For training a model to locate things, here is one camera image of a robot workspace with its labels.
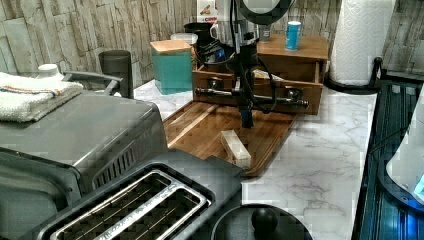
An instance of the paper towel roll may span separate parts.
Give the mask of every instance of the paper towel roll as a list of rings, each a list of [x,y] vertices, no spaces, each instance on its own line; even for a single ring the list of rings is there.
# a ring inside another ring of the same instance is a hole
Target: paper towel roll
[[[345,85],[370,82],[381,57],[396,0],[343,0],[337,23],[330,78]]]

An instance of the paper towel holder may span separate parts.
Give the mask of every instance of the paper towel holder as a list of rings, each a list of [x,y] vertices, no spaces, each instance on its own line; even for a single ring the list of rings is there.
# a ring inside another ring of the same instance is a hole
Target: paper towel holder
[[[330,89],[333,89],[338,92],[344,92],[355,95],[369,95],[375,94],[380,90],[380,79],[381,76],[385,75],[387,70],[382,68],[383,59],[381,57],[376,57],[374,59],[374,66],[371,73],[370,81],[367,85],[356,86],[343,84],[336,81],[333,81],[330,78],[329,72],[325,74],[324,85]]]

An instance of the black metal rod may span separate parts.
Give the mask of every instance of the black metal rod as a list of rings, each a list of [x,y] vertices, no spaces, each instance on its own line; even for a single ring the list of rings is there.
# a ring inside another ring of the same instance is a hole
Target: black metal rod
[[[222,98],[232,98],[232,94],[230,92],[225,91],[218,91],[214,89],[204,89],[204,88],[196,88],[195,90],[196,94],[204,94],[209,96],[216,96],[216,97],[222,97]],[[272,97],[268,96],[260,96],[260,95],[254,95],[255,98],[262,104],[272,104],[273,100]],[[301,106],[303,108],[309,107],[309,102],[304,100],[294,100],[290,98],[277,98],[277,104],[279,105],[293,105],[293,106]]]

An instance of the white towel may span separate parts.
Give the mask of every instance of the white towel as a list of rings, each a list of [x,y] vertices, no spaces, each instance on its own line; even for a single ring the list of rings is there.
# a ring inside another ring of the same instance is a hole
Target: white towel
[[[80,94],[79,83],[13,76],[0,72],[0,120],[38,121]]]

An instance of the small wooden box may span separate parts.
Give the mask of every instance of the small wooden box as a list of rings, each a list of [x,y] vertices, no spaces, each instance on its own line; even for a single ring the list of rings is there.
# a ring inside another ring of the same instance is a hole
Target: small wooden box
[[[323,37],[303,36],[299,43],[299,49],[290,51],[285,49],[285,38],[283,36],[272,35],[270,42],[259,42],[257,48],[259,57],[270,72],[284,79],[277,83],[279,87],[277,96],[284,97],[287,88],[299,88],[303,90],[303,100],[309,102],[309,108],[307,109],[277,105],[275,111],[318,114],[328,60],[326,39]],[[223,80],[224,91],[230,92],[235,85],[233,74],[225,66],[202,66],[198,70],[193,71],[193,89],[208,88],[208,79],[213,77]],[[271,96],[269,80],[257,76],[254,93],[256,95]],[[236,105],[234,99],[197,95],[194,90],[193,99],[200,102]]]

